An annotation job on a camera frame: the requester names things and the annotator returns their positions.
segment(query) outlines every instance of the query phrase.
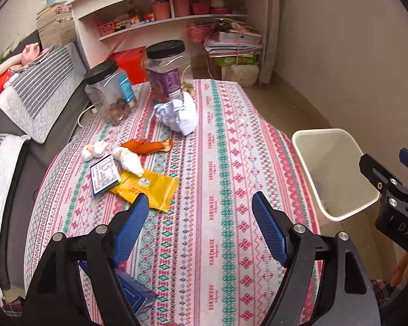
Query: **stack of papers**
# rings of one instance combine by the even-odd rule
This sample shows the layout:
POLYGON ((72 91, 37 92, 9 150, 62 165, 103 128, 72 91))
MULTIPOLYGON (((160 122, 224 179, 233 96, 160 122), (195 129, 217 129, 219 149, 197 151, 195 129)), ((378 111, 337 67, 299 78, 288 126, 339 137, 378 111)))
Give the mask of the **stack of papers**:
POLYGON ((263 46, 260 44, 260 40, 261 36, 251 40, 244 34, 220 32, 213 38, 208 38, 204 47, 211 58, 261 54, 263 46))

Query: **clear plastic container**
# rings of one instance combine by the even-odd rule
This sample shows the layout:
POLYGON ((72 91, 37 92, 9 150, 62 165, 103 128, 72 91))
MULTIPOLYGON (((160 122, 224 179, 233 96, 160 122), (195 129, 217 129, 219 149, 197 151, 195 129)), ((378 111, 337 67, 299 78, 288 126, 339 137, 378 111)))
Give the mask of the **clear plastic container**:
POLYGON ((182 40, 167 40, 149 46, 144 65, 155 102, 183 99, 182 91, 193 94, 190 57, 182 40))
POLYGON ((107 60, 91 68, 84 80, 85 91, 105 122, 119 125, 137 108, 127 73, 114 60, 107 60))

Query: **stack of books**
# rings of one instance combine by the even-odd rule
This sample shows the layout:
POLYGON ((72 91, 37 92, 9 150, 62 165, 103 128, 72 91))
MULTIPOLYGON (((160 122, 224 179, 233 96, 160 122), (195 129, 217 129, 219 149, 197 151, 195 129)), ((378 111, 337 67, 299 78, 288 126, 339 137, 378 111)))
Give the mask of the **stack of books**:
POLYGON ((64 46, 77 40, 71 5, 59 3, 46 7, 36 17, 42 48, 64 46))

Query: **patterned tablecloth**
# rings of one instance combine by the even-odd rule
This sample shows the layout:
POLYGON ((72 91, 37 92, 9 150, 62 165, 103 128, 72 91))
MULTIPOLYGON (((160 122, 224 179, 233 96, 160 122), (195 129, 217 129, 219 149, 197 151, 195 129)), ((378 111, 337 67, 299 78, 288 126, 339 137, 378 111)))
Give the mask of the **patterned tablecloth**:
MULTIPOLYGON (((39 190, 26 243, 26 288, 55 232, 87 234, 128 207, 108 192, 92 195, 85 144, 105 140, 109 149, 131 138, 173 138, 169 153, 142 158, 145 168, 180 179, 169 213, 150 210, 123 268, 159 295, 142 317, 145 325, 175 320, 187 326, 259 325, 284 270, 271 258, 251 211, 261 190, 274 208, 317 233, 308 189, 289 139, 258 114, 233 82, 197 80, 200 118, 183 137, 152 113, 148 84, 135 87, 139 109, 119 127, 98 116, 51 164, 39 190)), ((301 319, 312 312, 318 279, 314 271, 301 319)), ((101 323, 89 279, 82 272, 92 320, 101 323)))

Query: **black jar lid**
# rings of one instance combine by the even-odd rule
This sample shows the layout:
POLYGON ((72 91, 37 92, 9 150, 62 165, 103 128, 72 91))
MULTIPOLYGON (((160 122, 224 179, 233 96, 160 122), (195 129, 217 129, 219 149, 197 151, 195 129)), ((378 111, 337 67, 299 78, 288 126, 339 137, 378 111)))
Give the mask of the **black jar lid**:
POLYGON ((168 58, 184 52, 184 42, 182 40, 166 40, 164 42, 150 45, 147 48, 147 57, 150 59, 168 58))
POLYGON ((112 75, 117 69, 115 60, 107 60, 92 67, 83 78, 87 84, 95 84, 112 75))

